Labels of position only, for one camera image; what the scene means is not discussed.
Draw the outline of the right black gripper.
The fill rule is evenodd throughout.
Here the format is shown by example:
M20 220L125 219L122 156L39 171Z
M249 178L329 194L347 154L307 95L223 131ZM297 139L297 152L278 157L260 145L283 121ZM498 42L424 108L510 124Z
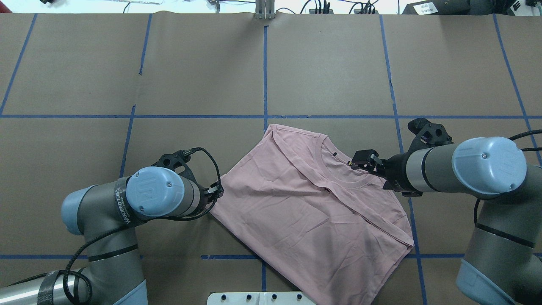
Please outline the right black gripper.
M381 160L376 150L358 150L351 160L351 169L367 172L384 171L383 189L400 193L403 197L420 197L422 191L414 188L407 176L407 162L411 154L397 154Z

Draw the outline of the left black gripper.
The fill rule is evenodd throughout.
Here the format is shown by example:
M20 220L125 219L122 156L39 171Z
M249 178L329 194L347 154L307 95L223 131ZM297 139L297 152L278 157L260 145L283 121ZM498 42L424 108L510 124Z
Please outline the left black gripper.
M221 198L224 194L224 188L221 182L214 182L209 187L203 187L197 185L199 189L199 203L192 213L192 216L199 216L203 213L206 207L211 204L215 199Z

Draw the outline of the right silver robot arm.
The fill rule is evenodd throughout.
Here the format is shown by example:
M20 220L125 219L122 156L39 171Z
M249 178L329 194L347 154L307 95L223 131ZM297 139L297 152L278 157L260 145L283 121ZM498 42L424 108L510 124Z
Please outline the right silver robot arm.
M405 197L461 193L479 204L456 285L481 305L540 305L541 167L529 164L508 138L461 143L417 137L409 150L381 159L361 150L348 162L385 179L384 189Z

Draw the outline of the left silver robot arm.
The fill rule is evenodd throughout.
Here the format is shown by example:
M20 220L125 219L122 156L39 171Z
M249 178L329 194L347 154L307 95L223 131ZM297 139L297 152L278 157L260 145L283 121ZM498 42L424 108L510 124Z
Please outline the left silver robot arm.
M2 288L2 305L147 305L136 227L155 219L196 220L222 193L220 180L204 188L189 171L155 166L71 193L61 216L84 245L65 268Z

